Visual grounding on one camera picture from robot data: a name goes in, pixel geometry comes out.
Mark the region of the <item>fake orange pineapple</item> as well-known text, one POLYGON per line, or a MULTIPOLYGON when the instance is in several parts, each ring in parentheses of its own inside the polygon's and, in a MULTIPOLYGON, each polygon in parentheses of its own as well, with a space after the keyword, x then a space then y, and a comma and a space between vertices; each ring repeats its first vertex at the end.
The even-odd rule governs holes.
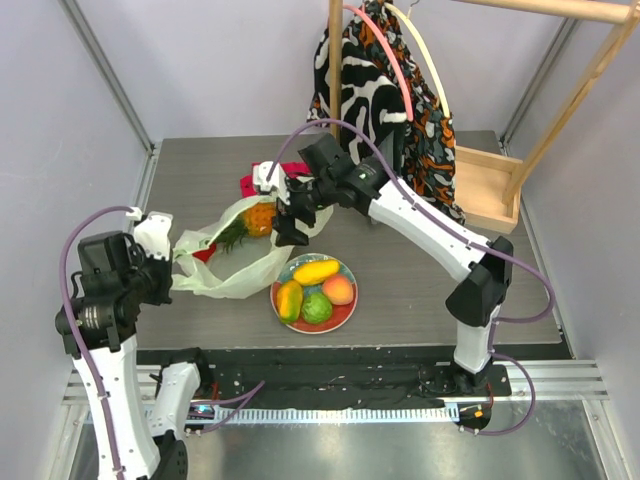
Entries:
POLYGON ((213 234, 209 245, 232 251, 245 239, 270 236, 273 218, 276 214, 274 201, 260 201, 240 212, 222 218, 219 228, 213 234))

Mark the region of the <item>fake yellow fruit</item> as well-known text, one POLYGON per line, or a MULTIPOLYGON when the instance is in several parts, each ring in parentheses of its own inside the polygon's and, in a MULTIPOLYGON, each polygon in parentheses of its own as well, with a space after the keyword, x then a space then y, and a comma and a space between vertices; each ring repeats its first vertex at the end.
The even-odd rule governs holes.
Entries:
POLYGON ((314 260, 301 264, 293 273, 293 279, 302 286, 323 283, 329 277, 339 273, 341 264, 338 260, 314 260))

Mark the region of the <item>translucent plastic bag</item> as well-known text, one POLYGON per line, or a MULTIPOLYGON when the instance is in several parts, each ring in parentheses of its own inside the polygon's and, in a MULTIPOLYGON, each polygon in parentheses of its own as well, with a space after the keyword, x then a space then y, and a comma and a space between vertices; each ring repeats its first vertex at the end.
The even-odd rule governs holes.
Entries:
POLYGON ((207 263, 192 256, 194 252, 210 246, 209 242, 224 216, 240 212, 260 201, 275 202, 276 198, 264 195, 243 198, 228 207, 217 222, 182 233, 173 248, 176 266, 176 272, 172 275, 174 291, 214 299, 246 299, 276 281, 289 261, 293 248, 277 247, 274 233, 263 238, 245 239, 230 252, 217 247, 207 263))

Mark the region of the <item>fake red fruit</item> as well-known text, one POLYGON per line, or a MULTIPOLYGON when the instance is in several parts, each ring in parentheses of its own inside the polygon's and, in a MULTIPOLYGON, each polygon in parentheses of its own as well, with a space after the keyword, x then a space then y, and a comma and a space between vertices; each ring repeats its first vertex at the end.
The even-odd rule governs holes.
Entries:
POLYGON ((216 244, 211 244, 208 248, 194 252, 192 256, 203 263, 207 263, 217 250, 216 244))

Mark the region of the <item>fake orange green mango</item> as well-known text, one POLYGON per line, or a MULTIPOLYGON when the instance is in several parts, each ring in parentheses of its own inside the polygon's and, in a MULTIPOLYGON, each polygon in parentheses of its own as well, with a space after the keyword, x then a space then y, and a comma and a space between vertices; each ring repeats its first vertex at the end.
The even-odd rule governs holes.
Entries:
POLYGON ((282 284, 276 294, 276 311, 284 324, 294 323, 300 315, 304 300, 304 289, 295 280, 282 284))

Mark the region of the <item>fake peach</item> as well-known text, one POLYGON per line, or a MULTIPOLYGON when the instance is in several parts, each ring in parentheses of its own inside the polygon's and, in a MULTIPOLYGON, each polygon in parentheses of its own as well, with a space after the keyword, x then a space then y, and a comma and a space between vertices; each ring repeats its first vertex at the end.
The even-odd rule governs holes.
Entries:
POLYGON ((322 285, 322 293, 337 306, 348 305, 354 299, 352 282, 342 274, 335 274, 327 278, 322 285))

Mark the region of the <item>fake green custard apple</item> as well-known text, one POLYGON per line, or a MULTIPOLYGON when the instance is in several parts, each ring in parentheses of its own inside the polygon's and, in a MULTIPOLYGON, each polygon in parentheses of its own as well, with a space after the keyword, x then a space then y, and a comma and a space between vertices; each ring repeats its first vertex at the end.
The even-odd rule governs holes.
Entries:
POLYGON ((332 303, 321 292, 314 292, 306 296, 301 307, 302 318, 305 322, 312 325, 326 322, 332 313, 332 303))

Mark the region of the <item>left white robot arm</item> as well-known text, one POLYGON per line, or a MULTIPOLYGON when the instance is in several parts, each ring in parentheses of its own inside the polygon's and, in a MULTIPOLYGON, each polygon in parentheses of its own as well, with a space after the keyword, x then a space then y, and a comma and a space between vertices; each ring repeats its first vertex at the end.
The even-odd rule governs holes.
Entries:
POLYGON ((81 268, 62 277, 74 290, 55 325, 89 400, 98 476, 184 479, 190 403, 211 393, 214 375, 198 347, 170 354, 153 377, 155 403, 147 411, 137 372, 140 307, 170 303, 169 263, 146 256, 125 232, 93 235, 77 250, 81 268))

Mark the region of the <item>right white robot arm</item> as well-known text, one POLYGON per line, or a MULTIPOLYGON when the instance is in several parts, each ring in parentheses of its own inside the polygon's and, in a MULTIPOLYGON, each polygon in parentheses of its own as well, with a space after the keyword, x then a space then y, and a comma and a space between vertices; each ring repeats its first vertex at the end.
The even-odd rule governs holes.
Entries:
POLYGON ((311 171, 306 182, 290 178, 278 161, 265 162, 253 173, 258 190, 278 196, 277 245, 308 245, 298 223, 312 227, 318 211, 339 205, 392 228, 425 251, 457 283, 445 301, 457 322, 448 375, 460 393, 477 393, 492 363, 491 323, 511 283, 512 269, 503 258, 512 253, 511 242, 489 241, 432 207, 410 191, 379 151, 356 163, 326 134, 299 155, 311 171))

